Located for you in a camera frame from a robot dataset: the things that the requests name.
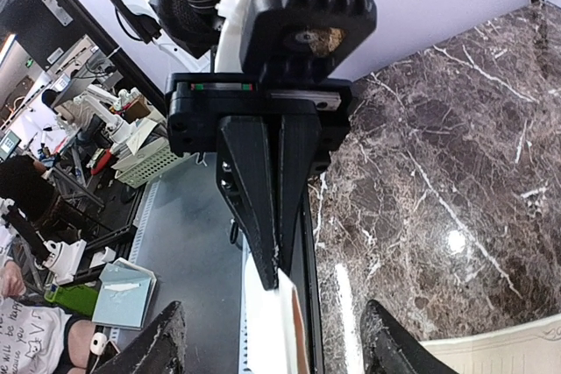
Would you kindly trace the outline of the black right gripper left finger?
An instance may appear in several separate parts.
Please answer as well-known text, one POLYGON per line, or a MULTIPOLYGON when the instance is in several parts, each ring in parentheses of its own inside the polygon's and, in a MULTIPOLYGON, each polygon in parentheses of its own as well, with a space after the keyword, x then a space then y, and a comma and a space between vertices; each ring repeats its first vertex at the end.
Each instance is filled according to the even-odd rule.
POLYGON ((120 353, 93 373, 184 373, 185 313, 180 301, 168 304, 120 353))

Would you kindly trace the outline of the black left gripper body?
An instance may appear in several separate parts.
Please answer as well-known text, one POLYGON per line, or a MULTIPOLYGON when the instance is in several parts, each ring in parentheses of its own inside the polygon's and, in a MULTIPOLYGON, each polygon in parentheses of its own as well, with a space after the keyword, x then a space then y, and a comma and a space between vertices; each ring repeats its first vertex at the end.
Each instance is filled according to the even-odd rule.
POLYGON ((281 118, 317 115, 321 136, 310 170, 322 171, 349 130, 351 84, 261 81, 244 74, 239 51, 249 0, 156 0, 164 29, 192 53, 214 53, 212 71, 173 74, 166 90, 167 136, 176 155, 217 152, 217 128, 227 116, 256 116, 266 124, 271 164, 278 165, 281 118))

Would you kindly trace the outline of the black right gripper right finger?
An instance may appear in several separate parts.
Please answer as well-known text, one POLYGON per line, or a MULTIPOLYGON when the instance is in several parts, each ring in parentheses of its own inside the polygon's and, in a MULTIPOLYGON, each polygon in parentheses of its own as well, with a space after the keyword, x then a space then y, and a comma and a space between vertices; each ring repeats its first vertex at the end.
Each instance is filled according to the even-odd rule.
POLYGON ((430 354, 377 300, 360 317, 365 373, 455 373, 430 354))

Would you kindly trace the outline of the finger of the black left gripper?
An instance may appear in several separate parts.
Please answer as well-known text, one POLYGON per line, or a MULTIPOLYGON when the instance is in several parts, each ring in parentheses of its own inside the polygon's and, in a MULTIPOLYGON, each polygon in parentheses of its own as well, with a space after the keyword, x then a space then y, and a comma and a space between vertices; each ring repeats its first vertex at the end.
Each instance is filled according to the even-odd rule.
POLYGON ((321 123, 317 115, 281 118, 277 208, 280 268, 287 275, 292 267, 296 219, 320 136, 321 123))
POLYGON ((265 290, 278 287, 273 175, 262 118, 227 116, 217 128, 217 186, 250 246, 265 290))

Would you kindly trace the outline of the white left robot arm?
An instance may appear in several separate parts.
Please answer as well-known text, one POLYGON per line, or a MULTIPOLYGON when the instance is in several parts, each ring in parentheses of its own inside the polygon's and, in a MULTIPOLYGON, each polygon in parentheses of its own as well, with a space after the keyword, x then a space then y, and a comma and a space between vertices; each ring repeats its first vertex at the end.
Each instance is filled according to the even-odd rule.
POLYGON ((213 153, 217 185, 261 285, 289 272, 311 175, 350 130, 333 71, 376 26, 373 0, 111 0, 143 43, 181 64, 155 105, 172 152, 213 153))

